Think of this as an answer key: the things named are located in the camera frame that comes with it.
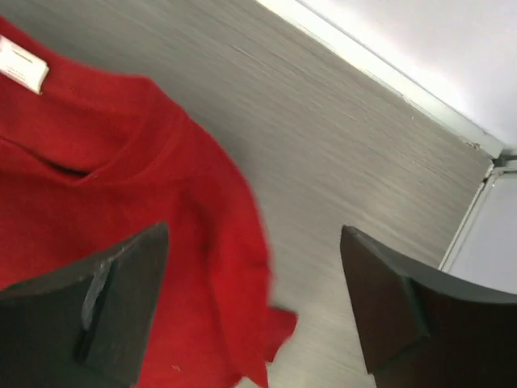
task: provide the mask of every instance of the t-shirt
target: t-shirt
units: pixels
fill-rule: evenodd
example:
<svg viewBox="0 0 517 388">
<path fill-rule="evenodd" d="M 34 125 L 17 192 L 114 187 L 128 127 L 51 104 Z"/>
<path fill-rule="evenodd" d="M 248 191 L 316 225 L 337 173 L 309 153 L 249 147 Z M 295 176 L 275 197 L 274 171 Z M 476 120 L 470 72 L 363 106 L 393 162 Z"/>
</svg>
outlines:
<svg viewBox="0 0 517 388">
<path fill-rule="evenodd" d="M 0 289 L 166 221 L 138 387 L 267 386 L 296 316 L 267 306 L 267 243 L 228 155 L 150 79 L 81 65 L 2 18 L 0 36 L 49 67 L 41 95 L 0 75 Z"/>
</svg>

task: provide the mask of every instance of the red fabric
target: red fabric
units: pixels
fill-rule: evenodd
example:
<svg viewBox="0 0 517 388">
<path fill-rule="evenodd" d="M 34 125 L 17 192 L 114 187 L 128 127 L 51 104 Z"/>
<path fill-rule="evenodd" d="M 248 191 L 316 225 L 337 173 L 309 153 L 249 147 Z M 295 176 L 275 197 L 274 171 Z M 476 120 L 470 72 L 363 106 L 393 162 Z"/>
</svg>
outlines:
<svg viewBox="0 0 517 388">
<path fill-rule="evenodd" d="M 149 79 L 60 57 L 1 18 L 0 35 L 50 68 L 42 95 L 0 76 L 0 289 L 165 220 L 138 386 L 267 386 L 296 316 L 267 307 L 267 244 L 226 153 Z"/>
</svg>

